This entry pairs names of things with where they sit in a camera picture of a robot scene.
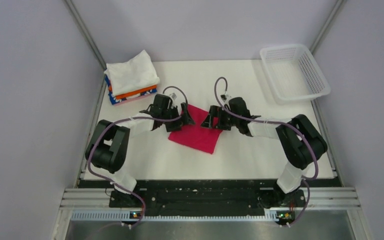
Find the red t shirt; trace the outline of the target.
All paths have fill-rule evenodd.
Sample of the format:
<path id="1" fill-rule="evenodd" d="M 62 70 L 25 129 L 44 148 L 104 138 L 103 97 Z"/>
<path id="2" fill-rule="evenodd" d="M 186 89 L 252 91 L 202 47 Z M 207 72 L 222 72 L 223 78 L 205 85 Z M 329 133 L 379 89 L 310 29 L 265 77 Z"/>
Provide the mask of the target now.
<path id="1" fill-rule="evenodd" d="M 171 132 L 168 139 L 182 146 L 213 154 L 222 130 L 201 127 L 208 111 L 193 105 L 188 105 L 187 109 L 195 124 L 185 125 L 180 131 Z"/>

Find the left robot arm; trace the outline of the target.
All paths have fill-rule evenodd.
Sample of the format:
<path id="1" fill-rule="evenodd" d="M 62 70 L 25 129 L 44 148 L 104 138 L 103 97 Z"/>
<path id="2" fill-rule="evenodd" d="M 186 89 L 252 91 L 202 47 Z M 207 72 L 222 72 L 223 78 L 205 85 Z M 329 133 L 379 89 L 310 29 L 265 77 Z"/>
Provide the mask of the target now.
<path id="1" fill-rule="evenodd" d="M 123 168 L 129 141 L 161 126 L 170 133 L 195 124 L 188 110 L 188 99 L 176 104 L 175 98 L 173 93 L 158 93 L 153 103 L 136 115 L 116 121 L 100 120 L 85 150 L 88 171 L 108 181 L 129 207 L 139 202 L 142 209 L 146 206 L 139 191 L 135 190 L 137 180 Z"/>

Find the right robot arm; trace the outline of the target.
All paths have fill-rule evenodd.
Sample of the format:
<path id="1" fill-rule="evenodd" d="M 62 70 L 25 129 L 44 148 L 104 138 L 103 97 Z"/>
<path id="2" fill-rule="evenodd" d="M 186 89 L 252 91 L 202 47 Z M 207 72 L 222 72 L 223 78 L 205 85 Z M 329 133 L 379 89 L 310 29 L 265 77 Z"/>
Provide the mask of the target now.
<path id="1" fill-rule="evenodd" d="M 287 206 L 305 179 L 306 169 L 314 164 L 314 177 L 318 176 L 318 160 L 328 146 L 321 134 L 304 114 L 288 121 L 268 120 L 252 115 L 242 97 L 222 95 L 223 104 L 212 105 L 201 127 L 229 131 L 232 127 L 247 137 L 265 137 L 278 140 L 287 163 L 273 189 L 263 193 L 264 208 Z"/>

